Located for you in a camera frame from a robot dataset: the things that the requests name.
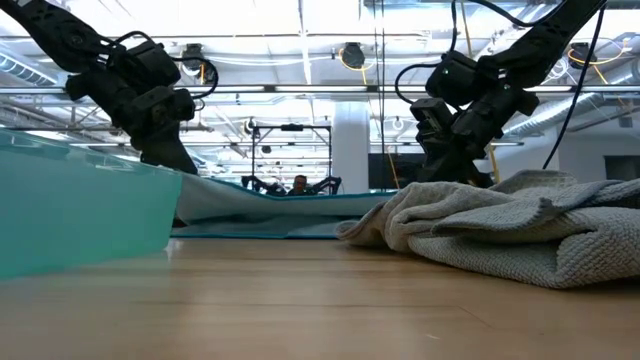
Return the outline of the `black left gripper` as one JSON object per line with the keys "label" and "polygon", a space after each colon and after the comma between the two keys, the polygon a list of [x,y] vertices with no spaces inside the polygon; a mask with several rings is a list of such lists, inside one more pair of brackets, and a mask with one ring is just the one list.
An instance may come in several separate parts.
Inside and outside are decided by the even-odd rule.
{"label": "black left gripper", "polygon": [[130,136],[131,146],[140,152],[142,163],[196,174],[197,168],[179,132],[169,130],[153,135],[159,124],[146,122],[134,112],[132,102],[148,91],[139,93],[119,75],[105,70],[70,75],[65,84],[65,92],[73,101],[88,96],[107,113],[116,128]]}

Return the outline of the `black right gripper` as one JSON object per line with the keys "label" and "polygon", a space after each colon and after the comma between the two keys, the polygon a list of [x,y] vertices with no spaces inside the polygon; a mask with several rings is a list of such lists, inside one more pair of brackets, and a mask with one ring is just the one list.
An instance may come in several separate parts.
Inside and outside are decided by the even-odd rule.
{"label": "black right gripper", "polygon": [[436,132],[419,132],[420,143],[426,160],[418,173],[419,182],[454,181],[480,188],[493,185],[490,175],[478,170],[473,159],[486,155],[485,148],[494,138],[503,136],[503,126],[516,112],[530,116],[539,105],[539,98],[518,87],[496,87],[458,115],[451,125],[451,136]]}

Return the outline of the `light blue microfiber towel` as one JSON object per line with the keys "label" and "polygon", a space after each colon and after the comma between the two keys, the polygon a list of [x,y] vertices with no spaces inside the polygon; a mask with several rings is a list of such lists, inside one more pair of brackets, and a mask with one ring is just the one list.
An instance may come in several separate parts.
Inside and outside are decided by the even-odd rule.
{"label": "light blue microfiber towel", "polygon": [[344,221],[359,221],[391,193],[276,197],[187,175],[176,208],[177,238],[335,239]]}

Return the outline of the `grey waffle microfiber towel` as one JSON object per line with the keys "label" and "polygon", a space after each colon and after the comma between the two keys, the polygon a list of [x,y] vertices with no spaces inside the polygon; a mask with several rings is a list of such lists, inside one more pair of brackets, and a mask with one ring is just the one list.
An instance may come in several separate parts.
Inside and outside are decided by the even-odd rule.
{"label": "grey waffle microfiber towel", "polygon": [[640,277],[640,209],[555,207],[491,187],[413,183],[336,235],[545,288]]}

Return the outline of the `teal translucent plastic bin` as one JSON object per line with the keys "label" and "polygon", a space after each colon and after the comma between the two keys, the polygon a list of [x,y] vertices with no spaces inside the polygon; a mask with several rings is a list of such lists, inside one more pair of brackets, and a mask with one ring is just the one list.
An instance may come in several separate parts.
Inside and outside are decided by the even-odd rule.
{"label": "teal translucent plastic bin", "polygon": [[0,129],[0,279],[161,250],[181,174]]}

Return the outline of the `white pillar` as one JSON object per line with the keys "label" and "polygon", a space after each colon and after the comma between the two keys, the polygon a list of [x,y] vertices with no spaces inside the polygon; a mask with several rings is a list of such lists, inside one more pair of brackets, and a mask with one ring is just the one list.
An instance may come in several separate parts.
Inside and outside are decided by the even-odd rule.
{"label": "white pillar", "polygon": [[332,172],[346,194],[369,191],[370,114],[365,102],[337,102],[332,120]]}

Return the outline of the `person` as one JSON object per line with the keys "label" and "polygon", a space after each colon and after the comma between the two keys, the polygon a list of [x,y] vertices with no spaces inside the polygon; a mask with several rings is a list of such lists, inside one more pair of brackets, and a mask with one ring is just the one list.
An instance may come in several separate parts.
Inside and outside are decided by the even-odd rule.
{"label": "person", "polygon": [[308,187],[308,179],[304,175],[297,175],[294,178],[293,187],[287,193],[288,196],[307,196],[311,194],[312,192]]}

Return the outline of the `long ceiling light bar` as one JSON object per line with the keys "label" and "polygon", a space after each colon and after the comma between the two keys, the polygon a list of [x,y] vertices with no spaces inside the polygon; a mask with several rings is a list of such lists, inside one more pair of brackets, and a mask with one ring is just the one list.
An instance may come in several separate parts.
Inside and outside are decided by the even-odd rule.
{"label": "long ceiling light bar", "polygon": [[[207,86],[186,86],[184,87],[193,94],[201,94],[210,90]],[[426,92],[424,86],[401,85],[399,90],[402,94],[418,94]],[[526,88],[526,91],[535,93],[573,93],[577,90],[577,85],[544,85]],[[584,85],[581,88],[584,92],[640,92],[640,85]],[[342,93],[394,93],[394,86],[376,85],[246,85],[246,86],[219,86],[214,93],[306,93],[306,94],[342,94]],[[64,94],[63,87],[0,87],[0,95],[57,95]]]}

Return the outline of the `black wall monitor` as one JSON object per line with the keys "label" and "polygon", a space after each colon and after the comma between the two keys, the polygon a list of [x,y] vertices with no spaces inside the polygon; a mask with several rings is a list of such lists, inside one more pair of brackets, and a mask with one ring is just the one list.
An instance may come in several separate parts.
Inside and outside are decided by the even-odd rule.
{"label": "black wall monitor", "polygon": [[418,153],[370,153],[368,183],[371,190],[404,188],[417,181],[424,155]]}

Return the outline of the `silver air duct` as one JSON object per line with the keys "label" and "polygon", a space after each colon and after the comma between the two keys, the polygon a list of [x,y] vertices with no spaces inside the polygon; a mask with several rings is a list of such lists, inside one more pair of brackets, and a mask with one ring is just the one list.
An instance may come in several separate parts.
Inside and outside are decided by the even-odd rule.
{"label": "silver air duct", "polygon": [[49,87],[57,83],[55,78],[47,76],[14,57],[3,53],[0,53],[0,72],[10,74],[34,86]]}
{"label": "silver air duct", "polygon": [[[573,116],[582,115],[605,104],[608,99],[606,86],[640,85],[640,57],[624,61],[621,66],[604,73],[607,84],[586,84],[577,98]],[[531,116],[518,115],[503,129],[505,137],[527,137],[531,134],[565,121],[573,95],[563,100],[554,100],[539,105]]]}

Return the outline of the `black background rig frame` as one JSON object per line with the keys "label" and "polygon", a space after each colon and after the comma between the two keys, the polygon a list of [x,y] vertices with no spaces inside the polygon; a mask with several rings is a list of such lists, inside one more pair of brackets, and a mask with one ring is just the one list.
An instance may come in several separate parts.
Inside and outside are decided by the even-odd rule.
{"label": "black background rig frame", "polygon": [[[282,132],[302,132],[304,130],[311,130],[316,134],[328,147],[328,174],[333,175],[333,136],[332,127],[330,125],[302,125],[302,124],[283,124],[283,125],[253,125],[250,128],[249,135],[251,139],[251,175],[256,175],[256,147],[262,141],[262,137],[256,136],[256,133],[260,130],[266,130],[264,138],[266,138],[273,130],[280,130]],[[322,137],[318,131],[326,130],[328,132],[328,139]]]}

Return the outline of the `dark wall panel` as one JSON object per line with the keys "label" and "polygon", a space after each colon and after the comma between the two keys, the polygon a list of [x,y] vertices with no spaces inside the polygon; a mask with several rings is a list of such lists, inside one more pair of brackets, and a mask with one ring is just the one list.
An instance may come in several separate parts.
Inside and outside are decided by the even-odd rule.
{"label": "dark wall panel", "polygon": [[605,156],[604,160],[608,180],[640,179],[640,156]]}

